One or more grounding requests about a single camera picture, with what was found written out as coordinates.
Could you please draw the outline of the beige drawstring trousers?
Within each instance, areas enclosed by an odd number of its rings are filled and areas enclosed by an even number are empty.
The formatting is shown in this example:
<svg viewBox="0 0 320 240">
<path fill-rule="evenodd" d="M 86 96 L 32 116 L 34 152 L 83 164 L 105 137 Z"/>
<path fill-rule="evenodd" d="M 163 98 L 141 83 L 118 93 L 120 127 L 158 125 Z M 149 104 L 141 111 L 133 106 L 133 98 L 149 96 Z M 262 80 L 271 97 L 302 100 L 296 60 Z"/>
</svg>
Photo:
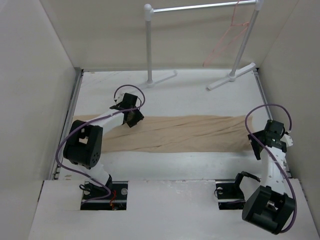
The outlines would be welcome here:
<svg viewBox="0 0 320 240">
<path fill-rule="evenodd" d="M 102 153 L 206 153 L 251 150 L 245 116 L 146 116 L 105 133 Z"/>
</svg>

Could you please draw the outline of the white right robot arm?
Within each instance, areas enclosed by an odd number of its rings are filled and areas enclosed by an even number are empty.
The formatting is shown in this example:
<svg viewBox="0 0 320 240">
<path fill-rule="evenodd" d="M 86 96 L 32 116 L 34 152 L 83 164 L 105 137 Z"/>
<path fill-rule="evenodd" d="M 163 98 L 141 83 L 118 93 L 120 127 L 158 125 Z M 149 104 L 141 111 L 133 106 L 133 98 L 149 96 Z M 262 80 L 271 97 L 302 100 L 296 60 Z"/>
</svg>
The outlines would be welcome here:
<svg viewBox="0 0 320 240">
<path fill-rule="evenodd" d="M 261 131 L 248 135 L 254 155 L 261 161 L 260 186 L 246 201 L 242 219 L 278 235 L 295 211 L 296 200 L 286 192 L 285 170 L 287 147 L 293 145 L 284 124 L 268 120 Z"/>
</svg>

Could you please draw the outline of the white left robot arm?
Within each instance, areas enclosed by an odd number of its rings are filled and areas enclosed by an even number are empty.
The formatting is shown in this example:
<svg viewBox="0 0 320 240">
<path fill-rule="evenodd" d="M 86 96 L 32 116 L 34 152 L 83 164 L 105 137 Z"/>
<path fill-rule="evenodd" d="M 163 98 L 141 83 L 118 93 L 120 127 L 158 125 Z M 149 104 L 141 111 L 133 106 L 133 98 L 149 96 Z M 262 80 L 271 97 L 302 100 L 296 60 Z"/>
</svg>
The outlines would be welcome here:
<svg viewBox="0 0 320 240">
<path fill-rule="evenodd" d="M 127 125 L 130 128 L 144 119 L 137 107 L 138 96 L 125 93 L 107 112 L 90 120 L 74 120 L 70 137 L 66 140 L 63 157 L 77 165 L 95 187 L 100 199 L 112 195 L 111 176 L 99 162 L 102 153 L 103 135 L 116 127 Z"/>
</svg>

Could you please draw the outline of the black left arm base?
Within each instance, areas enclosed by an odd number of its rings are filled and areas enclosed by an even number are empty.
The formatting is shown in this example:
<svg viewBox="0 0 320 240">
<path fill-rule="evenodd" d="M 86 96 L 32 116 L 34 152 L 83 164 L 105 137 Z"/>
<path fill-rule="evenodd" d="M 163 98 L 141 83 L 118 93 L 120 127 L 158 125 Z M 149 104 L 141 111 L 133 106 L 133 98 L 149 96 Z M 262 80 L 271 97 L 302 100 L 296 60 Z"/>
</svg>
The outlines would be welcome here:
<svg viewBox="0 0 320 240">
<path fill-rule="evenodd" d="M 126 211 L 128 198 L 128 181 L 114 181 L 110 194 L 103 187 L 89 181 L 80 184 L 82 190 L 80 209 L 82 211 Z"/>
</svg>

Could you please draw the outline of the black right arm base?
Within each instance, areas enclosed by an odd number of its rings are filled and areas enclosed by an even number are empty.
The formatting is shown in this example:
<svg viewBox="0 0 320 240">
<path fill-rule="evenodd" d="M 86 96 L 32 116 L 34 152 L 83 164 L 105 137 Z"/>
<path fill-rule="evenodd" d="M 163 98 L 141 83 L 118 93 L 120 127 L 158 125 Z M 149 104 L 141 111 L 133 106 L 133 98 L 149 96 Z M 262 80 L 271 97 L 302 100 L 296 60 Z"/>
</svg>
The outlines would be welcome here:
<svg viewBox="0 0 320 240">
<path fill-rule="evenodd" d="M 215 180 L 214 195 L 217 198 L 219 210 L 242 210 L 246 200 L 240 188 L 244 177 L 249 177 L 249 173 L 242 171 L 235 179 Z"/>
</svg>

